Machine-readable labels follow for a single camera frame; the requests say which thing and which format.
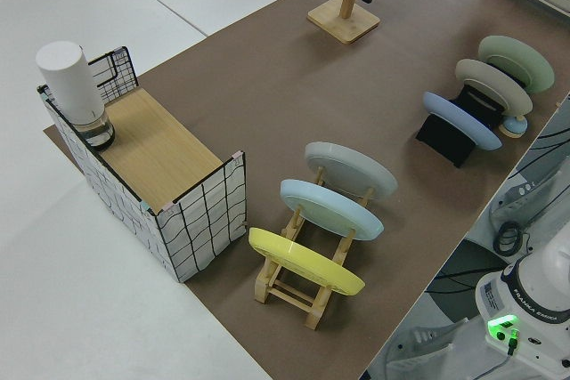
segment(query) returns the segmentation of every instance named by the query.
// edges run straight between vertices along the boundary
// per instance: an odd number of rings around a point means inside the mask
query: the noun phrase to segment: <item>yellow plate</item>
[[[355,295],[364,282],[331,259],[282,236],[261,229],[249,229],[249,244],[259,254],[323,287],[344,295]]]

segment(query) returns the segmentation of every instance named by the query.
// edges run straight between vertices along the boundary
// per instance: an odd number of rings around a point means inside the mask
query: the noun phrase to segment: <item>green light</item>
[[[517,321],[518,318],[515,315],[505,315],[497,319],[491,319],[487,322],[489,334],[491,334],[491,337],[497,338],[497,333],[502,332],[504,328],[512,327]]]

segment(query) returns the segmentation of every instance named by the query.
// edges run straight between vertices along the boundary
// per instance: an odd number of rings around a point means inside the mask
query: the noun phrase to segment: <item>brown tabletop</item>
[[[247,237],[188,287],[276,379],[356,379],[412,307],[485,204],[568,93],[568,18],[533,0],[373,0],[379,27],[343,45],[306,18],[327,0],[280,0],[140,77],[140,83],[218,157],[247,154],[248,224],[279,232],[291,212],[286,178],[310,180],[310,141],[375,158],[399,189],[370,210],[385,225],[354,242],[345,266],[366,287],[334,295],[316,331],[299,309],[254,301],[263,258]],[[475,150],[461,169],[414,136],[428,115],[421,97],[454,98],[457,61],[476,58],[488,35],[543,53],[557,74],[533,96],[529,130],[503,147]],[[307,226],[298,242],[332,255],[338,240]]]

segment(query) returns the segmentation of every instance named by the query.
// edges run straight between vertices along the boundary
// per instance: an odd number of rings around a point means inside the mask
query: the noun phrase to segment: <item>wooden mug tree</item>
[[[329,0],[310,11],[307,18],[343,44],[351,44],[380,23],[377,16],[354,1]]]

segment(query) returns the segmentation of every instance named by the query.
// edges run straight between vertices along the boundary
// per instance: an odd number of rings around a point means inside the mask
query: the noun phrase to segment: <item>light blue plate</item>
[[[283,180],[281,199],[293,211],[301,207],[301,216],[309,222],[343,237],[355,230],[354,239],[373,240],[384,230],[382,222],[363,206],[311,182]]]
[[[501,140],[489,128],[445,98],[434,93],[424,93],[424,106],[430,113],[462,131],[480,149],[496,150],[502,145]]]

